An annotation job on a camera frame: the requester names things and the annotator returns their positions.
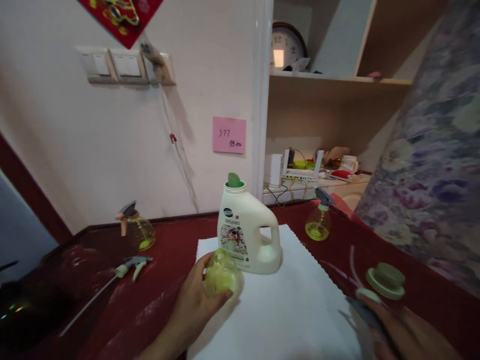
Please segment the red table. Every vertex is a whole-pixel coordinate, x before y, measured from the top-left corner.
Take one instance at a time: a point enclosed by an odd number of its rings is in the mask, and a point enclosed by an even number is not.
[[[353,294],[354,286],[333,267],[352,276],[349,257],[354,245],[355,269],[364,285],[368,286],[366,271],[379,262],[398,268],[406,277],[406,295],[400,301],[383,300],[391,307],[405,305],[422,316],[449,339],[465,359],[480,359],[476,344],[480,324],[477,298],[340,212],[331,211],[332,229],[327,240],[311,240],[304,226],[315,206],[309,201],[273,211],[279,224],[288,224],[344,294]],[[198,239],[217,235],[217,219],[216,215],[206,215],[156,223],[156,243],[144,252],[154,260],[143,269],[136,283],[132,283],[132,274],[115,280],[64,337],[58,337],[60,329],[17,358],[135,358],[165,326],[180,286],[195,263]],[[80,240],[85,247],[108,255],[114,264],[129,255],[119,226],[89,231]],[[51,273],[58,263],[51,260],[40,273]]]

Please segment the pink sticky note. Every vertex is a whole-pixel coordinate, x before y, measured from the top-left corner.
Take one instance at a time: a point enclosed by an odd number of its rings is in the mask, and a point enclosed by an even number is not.
[[[231,117],[213,117],[213,151],[218,153],[245,152],[247,121]]]

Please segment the white paper towel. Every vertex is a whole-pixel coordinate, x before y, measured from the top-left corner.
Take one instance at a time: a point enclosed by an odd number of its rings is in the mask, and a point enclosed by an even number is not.
[[[195,360],[361,359],[349,303],[288,225],[275,274],[243,272],[237,304],[225,305],[188,349]],[[269,228],[260,229],[270,237]],[[199,240],[196,258],[218,249]]]

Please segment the mug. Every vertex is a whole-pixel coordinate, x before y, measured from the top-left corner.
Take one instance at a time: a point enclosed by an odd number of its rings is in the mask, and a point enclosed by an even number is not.
[[[359,170],[360,167],[360,163],[357,161],[357,157],[352,155],[344,155],[341,158],[341,165],[348,166],[352,170],[351,172],[354,174]]]

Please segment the clock face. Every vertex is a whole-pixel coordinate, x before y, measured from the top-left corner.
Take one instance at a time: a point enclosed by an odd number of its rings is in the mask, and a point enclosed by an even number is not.
[[[306,58],[307,50],[300,33],[289,24],[273,24],[271,32],[271,61],[275,69],[283,70],[298,59]]]

